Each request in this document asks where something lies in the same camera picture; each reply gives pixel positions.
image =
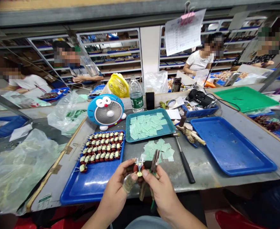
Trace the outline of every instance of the pink binder clip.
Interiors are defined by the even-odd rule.
[[[185,5],[184,15],[182,15],[180,17],[181,18],[180,25],[186,25],[186,24],[192,23],[193,18],[195,16],[195,13],[194,13],[195,7],[194,6],[190,7],[191,2],[187,1],[184,5]]]

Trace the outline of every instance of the green plastic tray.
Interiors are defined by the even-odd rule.
[[[241,109],[241,112],[249,112],[261,108],[277,106],[280,104],[268,96],[251,89],[250,87],[237,87],[215,92],[215,94],[225,101],[238,105]]]
[[[148,136],[146,138],[140,138],[140,139],[136,139],[136,140],[132,139],[130,136],[130,131],[129,131],[130,119],[133,117],[141,116],[141,115],[154,115],[154,114],[157,114],[158,112],[161,112],[163,114],[164,119],[167,121],[167,125],[162,125],[163,129],[158,130],[157,135]],[[137,141],[150,139],[150,138],[154,138],[154,137],[160,137],[160,136],[167,135],[167,134],[173,134],[175,132],[176,132],[176,127],[174,126],[172,120],[170,119],[170,117],[168,116],[167,112],[164,109],[148,110],[148,111],[143,111],[143,112],[139,112],[139,113],[129,114],[129,115],[127,115],[127,118],[126,118],[126,137],[125,137],[125,139],[127,142],[137,142]]]

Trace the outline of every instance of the black hair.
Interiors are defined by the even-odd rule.
[[[75,48],[72,48],[67,42],[56,40],[53,42],[52,47],[54,51],[57,51],[57,48],[62,48],[64,51],[75,51]]]
[[[222,34],[222,32],[216,32],[216,33],[208,35],[208,37],[206,39],[206,44],[210,44],[213,41],[219,42],[220,40],[223,41],[223,34]]]
[[[3,57],[0,57],[0,68],[18,69],[18,71],[25,76],[32,74],[30,69],[23,67],[20,63],[18,64],[12,60]]]

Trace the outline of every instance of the smartphone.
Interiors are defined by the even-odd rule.
[[[154,110],[155,109],[155,93],[154,92],[146,92],[146,109]]]

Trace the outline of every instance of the small desk fan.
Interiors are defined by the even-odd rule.
[[[128,83],[120,73],[113,73],[108,81],[111,92],[119,98],[129,97]]]
[[[94,98],[89,103],[87,113],[90,120],[100,126],[101,131],[107,130],[126,118],[122,100],[111,94],[103,94]]]

